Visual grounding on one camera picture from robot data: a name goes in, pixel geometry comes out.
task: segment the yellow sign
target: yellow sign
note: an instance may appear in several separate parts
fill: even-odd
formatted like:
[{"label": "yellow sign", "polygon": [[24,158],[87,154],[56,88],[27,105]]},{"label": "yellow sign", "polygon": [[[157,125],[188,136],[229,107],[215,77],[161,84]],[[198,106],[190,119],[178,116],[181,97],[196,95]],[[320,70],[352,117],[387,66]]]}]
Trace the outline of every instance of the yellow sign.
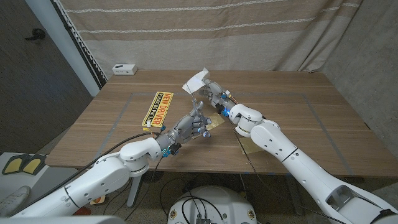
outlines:
[{"label": "yellow sign", "polygon": [[147,115],[142,121],[143,126],[147,126],[147,121],[151,127],[162,127],[174,93],[157,92]]}]

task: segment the small white box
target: small white box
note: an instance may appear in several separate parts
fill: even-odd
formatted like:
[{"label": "small white box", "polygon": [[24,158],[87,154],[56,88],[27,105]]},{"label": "small white box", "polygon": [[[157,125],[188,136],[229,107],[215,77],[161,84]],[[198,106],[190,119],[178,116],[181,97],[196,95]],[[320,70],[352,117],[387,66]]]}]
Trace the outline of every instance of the small white box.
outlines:
[{"label": "small white box", "polygon": [[115,75],[133,75],[137,67],[135,64],[116,64],[112,70]]}]

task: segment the blue connector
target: blue connector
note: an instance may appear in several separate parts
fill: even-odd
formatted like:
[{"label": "blue connector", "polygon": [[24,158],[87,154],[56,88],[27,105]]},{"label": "blue connector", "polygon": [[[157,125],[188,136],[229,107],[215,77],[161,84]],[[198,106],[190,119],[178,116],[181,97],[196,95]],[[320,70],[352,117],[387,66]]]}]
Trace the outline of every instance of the blue connector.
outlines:
[{"label": "blue connector", "polygon": [[162,153],[163,153],[163,157],[167,157],[171,154],[170,149],[168,149],[168,148],[163,149]]},{"label": "blue connector", "polygon": [[229,112],[228,112],[227,110],[223,110],[223,111],[221,112],[221,114],[224,115],[225,117],[228,117]]}]

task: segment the white device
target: white device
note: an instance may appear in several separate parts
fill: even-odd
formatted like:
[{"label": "white device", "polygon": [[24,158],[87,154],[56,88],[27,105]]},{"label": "white device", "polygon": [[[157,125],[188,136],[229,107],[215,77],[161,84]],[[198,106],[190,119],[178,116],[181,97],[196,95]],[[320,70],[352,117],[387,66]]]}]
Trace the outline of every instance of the white device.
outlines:
[{"label": "white device", "polygon": [[[203,202],[202,204],[197,199],[189,200],[184,206],[182,206],[184,201],[186,201],[191,195],[208,200],[218,209],[218,211],[208,203]],[[182,207],[184,207],[184,214],[190,223],[257,224],[256,213],[254,212],[253,206],[240,194],[226,187],[212,185],[202,186],[185,193],[170,208],[167,218],[168,224],[186,223],[182,215]]]},{"label": "white device", "polygon": [[135,64],[116,64],[112,71],[115,75],[133,75],[137,71]]}]

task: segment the white paper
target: white paper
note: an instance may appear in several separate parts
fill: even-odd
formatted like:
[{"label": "white paper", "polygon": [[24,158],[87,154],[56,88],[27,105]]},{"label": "white paper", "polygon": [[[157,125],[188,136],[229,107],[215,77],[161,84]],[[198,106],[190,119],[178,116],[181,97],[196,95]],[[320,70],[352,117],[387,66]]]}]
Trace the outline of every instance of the white paper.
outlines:
[{"label": "white paper", "polygon": [[203,71],[194,75],[191,79],[189,79],[183,86],[183,90],[187,93],[192,94],[198,91],[201,87],[205,86],[204,79],[207,79],[210,76],[209,71],[207,69],[203,69]]}]

